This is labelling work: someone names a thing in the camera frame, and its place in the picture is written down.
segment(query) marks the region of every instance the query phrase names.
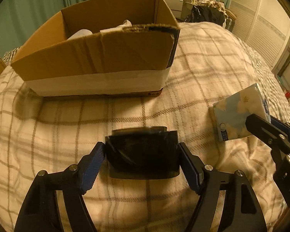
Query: metal bolt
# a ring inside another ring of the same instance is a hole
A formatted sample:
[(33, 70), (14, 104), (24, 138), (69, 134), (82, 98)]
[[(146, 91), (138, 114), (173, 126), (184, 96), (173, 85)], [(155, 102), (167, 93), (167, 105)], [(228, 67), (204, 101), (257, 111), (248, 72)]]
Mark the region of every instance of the metal bolt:
[(77, 165), (76, 164), (73, 164), (73, 165), (69, 166), (69, 170), (70, 171), (75, 171), (76, 169), (77, 169)]
[(236, 170), (235, 173), (240, 177), (243, 177), (245, 175), (242, 170)]
[(287, 159), (287, 161), (290, 162), (290, 154), (287, 154), (287, 155), (286, 155), (286, 159)]
[(43, 176), (44, 174), (46, 174), (45, 170), (41, 170), (41, 171), (38, 172), (38, 176)]
[(204, 167), (207, 171), (212, 171), (214, 168), (213, 168), (213, 166), (212, 165), (209, 165), (209, 164), (207, 164), (207, 165), (205, 165), (205, 167)]

